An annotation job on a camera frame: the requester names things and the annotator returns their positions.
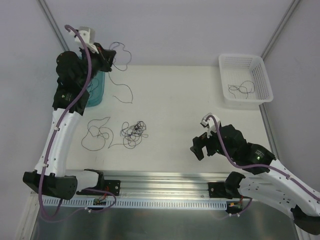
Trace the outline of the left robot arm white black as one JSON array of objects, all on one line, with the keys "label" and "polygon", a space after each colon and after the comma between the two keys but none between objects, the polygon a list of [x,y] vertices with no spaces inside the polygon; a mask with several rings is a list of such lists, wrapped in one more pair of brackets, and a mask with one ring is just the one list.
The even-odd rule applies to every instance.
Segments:
[{"label": "left robot arm white black", "polygon": [[53,98],[52,122],[41,158],[33,171],[26,171],[22,181],[38,194],[70,200],[88,188],[99,195],[105,189],[103,173],[84,169],[66,172],[66,161],[76,127],[83,116],[89,92],[87,86],[98,72],[110,72],[115,50],[94,44],[97,52],[81,49],[61,53],[57,59],[57,89]]}]

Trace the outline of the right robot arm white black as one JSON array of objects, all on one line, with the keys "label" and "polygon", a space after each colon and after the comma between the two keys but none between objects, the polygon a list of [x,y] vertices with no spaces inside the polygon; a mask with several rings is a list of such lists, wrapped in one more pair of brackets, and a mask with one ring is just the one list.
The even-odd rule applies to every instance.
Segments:
[{"label": "right robot arm white black", "polygon": [[303,231],[320,234],[320,193],[290,172],[265,147],[248,142],[231,124],[221,126],[219,132],[208,131],[192,140],[190,150],[198,160],[219,154],[234,167],[263,179],[260,185],[249,177],[233,171],[224,182],[225,197],[238,195],[258,200],[286,214]]}]

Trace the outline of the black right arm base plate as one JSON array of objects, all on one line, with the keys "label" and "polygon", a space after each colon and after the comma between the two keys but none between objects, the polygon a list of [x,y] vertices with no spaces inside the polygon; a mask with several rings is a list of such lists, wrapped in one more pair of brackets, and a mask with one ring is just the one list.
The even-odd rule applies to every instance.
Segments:
[{"label": "black right arm base plate", "polygon": [[227,192],[223,182],[208,182],[208,194],[210,198],[227,198]]}]

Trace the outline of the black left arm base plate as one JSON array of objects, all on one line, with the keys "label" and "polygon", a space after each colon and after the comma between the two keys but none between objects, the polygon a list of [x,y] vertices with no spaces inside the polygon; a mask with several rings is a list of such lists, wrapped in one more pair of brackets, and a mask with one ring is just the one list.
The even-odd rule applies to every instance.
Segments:
[{"label": "black left arm base plate", "polygon": [[119,196],[121,189],[121,181],[120,180],[104,180],[103,191],[110,192],[115,196]]}]

